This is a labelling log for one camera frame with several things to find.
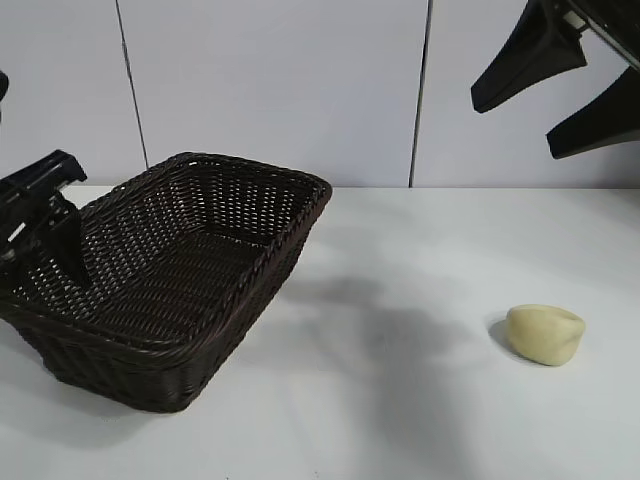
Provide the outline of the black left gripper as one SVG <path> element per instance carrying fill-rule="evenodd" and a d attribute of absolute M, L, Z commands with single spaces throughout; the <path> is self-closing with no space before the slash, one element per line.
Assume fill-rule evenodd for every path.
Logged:
<path fill-rule="evenodd" d="M 81 288 L 93 286 L 82 250 L 79 210 L 62 194 L 86 173 L 62 150 L 1 180 L 1 261 L 15 261 L 40 243 Z"/>

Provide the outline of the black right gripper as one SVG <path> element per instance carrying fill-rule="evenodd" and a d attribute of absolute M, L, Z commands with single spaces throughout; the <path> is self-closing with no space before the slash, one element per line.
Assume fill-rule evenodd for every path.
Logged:
<path fill-rule="evenodd" d="M 639 140 L 639 2 L 529 1 L 505 44 L 471 86 L 473 108 L 486 113 L 555 75 L 582 68 L 582 33 L 595 35 L 630 66 L 597 98 L 546 134 L 562 159 Z"/>

